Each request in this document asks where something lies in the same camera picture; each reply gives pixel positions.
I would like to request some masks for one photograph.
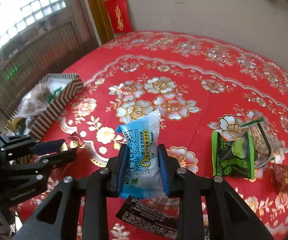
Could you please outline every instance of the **red decoration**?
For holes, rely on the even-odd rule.
[[[132,32],[126,0],[107,0],[105,5],[115,34]]]

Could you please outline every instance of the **red tablecloth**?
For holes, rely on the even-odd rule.
[[[213,130],[235,137],[239,126],[261,116],[280,148],[274,161],[288,165],[288,75],[250,51],[204,37],[137,32],[107,43],[65,72],[78,73],[85,89],[65,108],[44,140],[65,138],[69,146],[70,134],[77,132],[84,146],[74,163],[49,179],[46,193],[20,206],[24,220],[64,176],[80,178],[104,167],[125,143],[115,128],[154,109],[163,118],[159,143],[165,144],[182,167],[199,176],[212,177]],[[282,239],[288,231],[288,193],[276,193],[267,167],[257,170],[256,176],[253,181],[226,180],[274,238]],[[110,239],[161,238],[117,219],[123,202],[108,200]],[[148,202],[178,212],[178,200]],[[81,235],[79,226],[78,238]]]

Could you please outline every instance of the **wall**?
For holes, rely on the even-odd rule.
[[[135,31],[198,34],[252,50],[288,71],[287,0],[128,0]]]

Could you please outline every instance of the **milk sachima package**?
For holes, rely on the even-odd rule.
[[[129,166],[121,193],[123,198],[129,195],[140,199],[165,197],[157,157],[160,119],[160,112],[155,110],[116,129],[123,133],[130,149]]]

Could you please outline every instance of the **brown snack package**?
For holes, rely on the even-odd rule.
[[[264,122],[258,122],[250,127],[254,148],[261,154],[269,157],[277,150],[273,136],[269,132],[268,126]]]
[[[270,172],[273,176],[273,184],[279,192],[288,192],[288,166],[273,163],[272,167],[273,169]]]

